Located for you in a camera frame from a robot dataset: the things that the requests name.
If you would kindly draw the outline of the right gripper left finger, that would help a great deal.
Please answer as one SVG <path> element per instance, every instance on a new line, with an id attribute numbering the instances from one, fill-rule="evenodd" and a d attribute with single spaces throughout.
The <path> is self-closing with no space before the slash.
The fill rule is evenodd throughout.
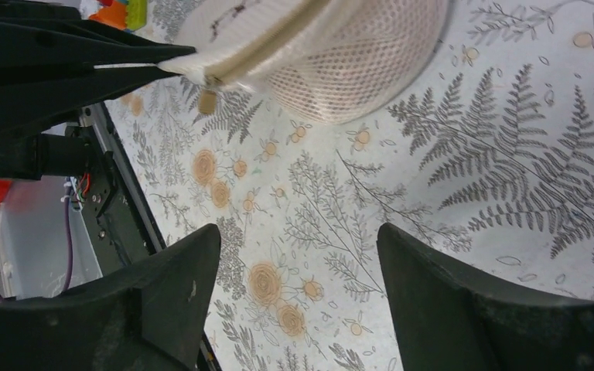
<path id="1" fill-rule="evenodd" d="M 220 261 L 207 224 L 54 298 L 0 303 L 0 370 L 216 370 L 204 325 Z"/>

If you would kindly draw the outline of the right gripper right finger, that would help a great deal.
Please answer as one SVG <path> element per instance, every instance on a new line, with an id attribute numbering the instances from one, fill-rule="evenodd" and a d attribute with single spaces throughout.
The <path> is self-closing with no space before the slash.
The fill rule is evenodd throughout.
<path id="1" fill-rule="evenodd" d="M 594 370 L 594 301 L 506 281 L 391 223 L 377 252 L 406 370 Z"/>

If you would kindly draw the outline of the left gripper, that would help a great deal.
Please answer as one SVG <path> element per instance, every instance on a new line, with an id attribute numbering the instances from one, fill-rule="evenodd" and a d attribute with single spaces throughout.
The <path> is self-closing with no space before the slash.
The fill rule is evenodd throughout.
<path id="1" fill-rule="evenodd" d="M 97 65 L 195 52 L 80 20 L 64 5 L 0 1 L 0 179 L 82 174 L 91 152 L 78 125 L 90 107 L 171 75 L 155 66 Z"/>

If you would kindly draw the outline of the white mesh laundry bag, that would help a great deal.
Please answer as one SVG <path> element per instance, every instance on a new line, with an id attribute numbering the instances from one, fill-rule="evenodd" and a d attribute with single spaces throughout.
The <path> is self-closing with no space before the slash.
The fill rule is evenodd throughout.
<path id="1" fill-rule="evenodd" d="M 447 1 L 205 1 L 176 37 L 188 56 L 159 64 L 205 89 L 266 90 L 283 108 L 344 124 L 383 107 L 426 67 Z"/>

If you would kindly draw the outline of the colourful toy block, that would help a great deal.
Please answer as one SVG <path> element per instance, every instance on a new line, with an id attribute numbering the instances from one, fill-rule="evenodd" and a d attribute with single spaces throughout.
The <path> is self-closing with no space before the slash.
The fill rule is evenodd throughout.
<path id="1" fill-rule="evenodd" d="M 147 23 L 146 0 L 99 0 L 100 8 L 88 19 L 119 30 L 134 32 Z"/>

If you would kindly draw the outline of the floral tablecloth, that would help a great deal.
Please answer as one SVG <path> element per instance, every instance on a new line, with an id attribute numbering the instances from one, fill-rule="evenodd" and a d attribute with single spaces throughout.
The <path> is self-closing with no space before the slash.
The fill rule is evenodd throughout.
<path id="1" fill-rule="evenodd" d="M 324 126 L 181 78 L 108 102 L 163 239 L 222 236 L 224 370 L 400 370 L 390 222 L 518 284 L 594 300 L 594 1 L 454 1 L 419 79 Z"/>

